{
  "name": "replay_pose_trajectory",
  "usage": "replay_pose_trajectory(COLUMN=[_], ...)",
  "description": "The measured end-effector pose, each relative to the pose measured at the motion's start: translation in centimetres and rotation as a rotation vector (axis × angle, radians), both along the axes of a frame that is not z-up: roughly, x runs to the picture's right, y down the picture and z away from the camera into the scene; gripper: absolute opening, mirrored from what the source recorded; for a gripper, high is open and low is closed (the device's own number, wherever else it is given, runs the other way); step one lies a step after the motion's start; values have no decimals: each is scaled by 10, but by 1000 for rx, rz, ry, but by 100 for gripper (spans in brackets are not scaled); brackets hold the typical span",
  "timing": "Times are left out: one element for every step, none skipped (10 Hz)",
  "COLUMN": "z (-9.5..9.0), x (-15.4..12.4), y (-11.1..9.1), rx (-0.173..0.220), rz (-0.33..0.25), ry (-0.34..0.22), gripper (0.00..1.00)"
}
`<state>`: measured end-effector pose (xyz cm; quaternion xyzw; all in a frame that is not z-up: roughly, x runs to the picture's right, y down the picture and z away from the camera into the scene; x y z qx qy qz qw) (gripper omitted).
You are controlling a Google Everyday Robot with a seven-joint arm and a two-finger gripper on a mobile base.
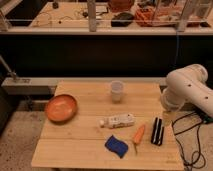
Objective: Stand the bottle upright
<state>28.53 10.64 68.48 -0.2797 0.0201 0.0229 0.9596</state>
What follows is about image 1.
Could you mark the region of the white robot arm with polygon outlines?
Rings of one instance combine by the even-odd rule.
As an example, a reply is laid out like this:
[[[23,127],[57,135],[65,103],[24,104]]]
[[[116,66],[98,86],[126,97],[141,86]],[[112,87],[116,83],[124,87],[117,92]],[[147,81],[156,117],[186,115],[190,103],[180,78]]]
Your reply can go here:
[[[167,112],[179,111],[186,102],[199,109],[206,124],[213,123],[213,89],[206,85],[208,72],[200,64],[175,69],[166,76],[160,101]]]

